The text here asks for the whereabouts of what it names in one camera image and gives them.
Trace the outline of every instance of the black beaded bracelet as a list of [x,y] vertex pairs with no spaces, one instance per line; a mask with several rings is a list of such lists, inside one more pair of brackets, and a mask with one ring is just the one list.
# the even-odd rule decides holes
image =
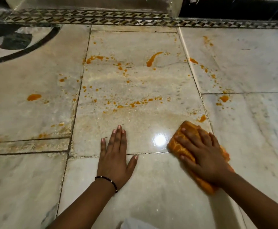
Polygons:
[[116,184],[112,180],[110,180],[109,178],[104,177],[104,176],[96,176],[94,178],[94,180],[96,180],[97,178],[103,178],[103,179],[106,179],[107,181],[110,181],[114,185],[114,188],[116,189],[116,193],[118,193],[118,188],[117,188]]

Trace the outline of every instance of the floor tile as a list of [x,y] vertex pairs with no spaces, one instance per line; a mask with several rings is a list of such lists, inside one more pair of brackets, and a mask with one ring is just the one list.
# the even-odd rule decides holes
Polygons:
[[129,154],[167,152],[184,120],[210,130],[176,34],[93,31],[87,58],[73,156],[98,156],[100,139],[119,124]]
[[278,92],[278,30],[179,31],[202,93]]
[[0,142],[0,154],[67,151],[70,139]]
[[126,32],[171,32],[177,33],[176,27],[165,26],[108,26],[92,25],[91,31],[126,31]]
[[[210,94],[203,100],[232,167],[278,202],[278,93]],[[247,216],[245,222],[252,226]]]
[[45,228],[55,217],[66,153],[0,156],[0,228]]
[[0,142],[71,135],[88,38],[89,27],[64,25],[40,48],[0,63]]
[[[59,214],[93,182],[97,163],[98,158],[68,161]],[[140,155],[133,176],[93,228],[116,228],[127,217],[161,229],[238,228],[228,196],[221,191],[206,196],[171,154]]]

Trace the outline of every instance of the person's right hand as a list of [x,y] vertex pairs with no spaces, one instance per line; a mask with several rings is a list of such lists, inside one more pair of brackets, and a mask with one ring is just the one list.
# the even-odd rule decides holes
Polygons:
[[189,158],[181,156],[180,159],[184,162],[186,168],[203,180],[220,186],[222,178],[230,170],[221,154],[217,138],[202,129],[198,129],[201,139],[184,128],[181,131],[189,140],[181,137],[176,137],[176,140],[189,150],[196,160],[195,163]]

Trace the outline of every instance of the patterned border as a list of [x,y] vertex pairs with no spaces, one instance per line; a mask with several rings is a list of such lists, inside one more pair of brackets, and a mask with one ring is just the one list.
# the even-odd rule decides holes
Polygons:
[[162,13],[131,13],[88,10],[23,9],[1,17],[0,23],[55,26],[57,24],[172,26],[278,29],[278,21],[226,19],[171,19]]

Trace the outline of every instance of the person's left arm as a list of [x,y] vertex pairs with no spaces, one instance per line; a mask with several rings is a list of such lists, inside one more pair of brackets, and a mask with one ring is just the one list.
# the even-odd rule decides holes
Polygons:
[[[112,180],[120,190],[133,174],[138,155],[126,164],[126,131],[119,125],[112,131],[108,146],[101,140],[101,153],[97,176]],[[79,196],[64,212],[62,212],[48,229],[89,229],[102,212],[115,187],[103,178],[98,178]]]

